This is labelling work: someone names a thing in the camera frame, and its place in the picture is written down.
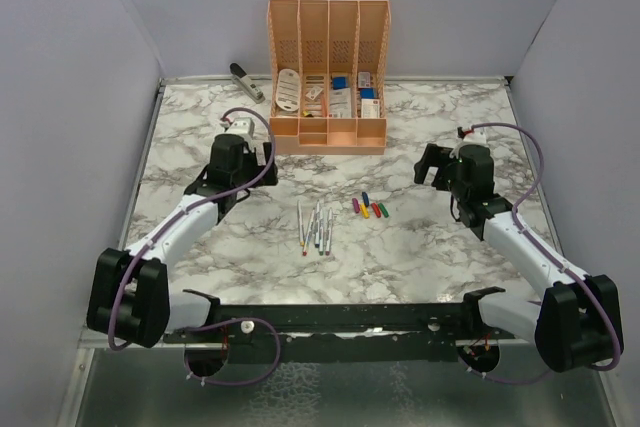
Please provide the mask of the red pen cap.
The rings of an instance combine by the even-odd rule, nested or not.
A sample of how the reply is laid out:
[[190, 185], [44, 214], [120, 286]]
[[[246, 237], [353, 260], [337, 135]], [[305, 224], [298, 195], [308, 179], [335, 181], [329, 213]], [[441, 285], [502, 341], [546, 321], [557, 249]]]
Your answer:
[[371, 208], [373, 209], [376, 217], [380, 218], [382, 216], [381, 211], [376, 203], [372, 203]]

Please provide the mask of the yellow pen cap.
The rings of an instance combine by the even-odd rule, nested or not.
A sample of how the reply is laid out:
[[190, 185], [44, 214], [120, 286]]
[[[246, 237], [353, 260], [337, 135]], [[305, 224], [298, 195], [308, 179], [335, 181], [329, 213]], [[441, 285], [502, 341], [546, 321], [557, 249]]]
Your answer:
[[368, 212], [368, 208], [366, 205], [364, 205], [363, 203], [360, 204], [360, 212], [362, 213], [363, 217], [368, 219], [369, 218], [369, 212]]

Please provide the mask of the red-end white marker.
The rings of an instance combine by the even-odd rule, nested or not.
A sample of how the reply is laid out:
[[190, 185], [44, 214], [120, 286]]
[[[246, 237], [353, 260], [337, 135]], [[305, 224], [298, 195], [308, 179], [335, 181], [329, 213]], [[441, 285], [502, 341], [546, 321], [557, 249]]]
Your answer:
[[316, 216], [315, 210], [312, 210], [309, 216], [309, 221], [308, 221], [304, 242], [303, 242], [303, 250], [302, 250], [303, 256], [306, 256], [308, 254], [310, 244], [312, 243], [312, 240], [313, 240], [315, 216]]

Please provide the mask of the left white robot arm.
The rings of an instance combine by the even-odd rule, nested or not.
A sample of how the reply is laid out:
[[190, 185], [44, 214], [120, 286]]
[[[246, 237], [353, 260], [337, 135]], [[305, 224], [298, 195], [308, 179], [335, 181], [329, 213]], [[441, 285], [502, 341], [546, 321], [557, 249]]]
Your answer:
[[[259, 151], [265, 156], [264, 165], [258, 161]], [[151, 348], [164, 334], [180, 330], [202, 342], [214, 339], [221, 327], [221, 318], [213, 311], [218, 299], [195, 290], [172, 291], [169, 270], [224, 219], [239, 193], [276, 183], [271, 141], [258, 149], [239, 134], [216, 136], [209, 163], [168, 217], [126, 249], [108, 248], [99, 255], [88, 328], [106, 334], [115, 351], [131, 344]]]

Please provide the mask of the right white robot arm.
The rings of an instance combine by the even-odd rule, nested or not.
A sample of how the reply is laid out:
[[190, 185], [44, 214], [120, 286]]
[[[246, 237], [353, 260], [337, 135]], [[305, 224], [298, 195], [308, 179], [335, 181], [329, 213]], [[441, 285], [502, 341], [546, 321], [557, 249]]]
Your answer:
[[429, 143], [414, 166], [415, 183], [423, 183], [430, 169], [436, 171], [432, 187], [449, 193], [460, 222], [505, 257], [541, 299], [535, 304], [501, 288], [469, 293], [469, 307], [459, 314], [461, 330], [472, 338], [494, 327], [511, 333], [534, 345], [554, 372], [616, 367], [624, 341], [614, 281], [576, 267], [526, 225], [494, 190], [488, 147]]

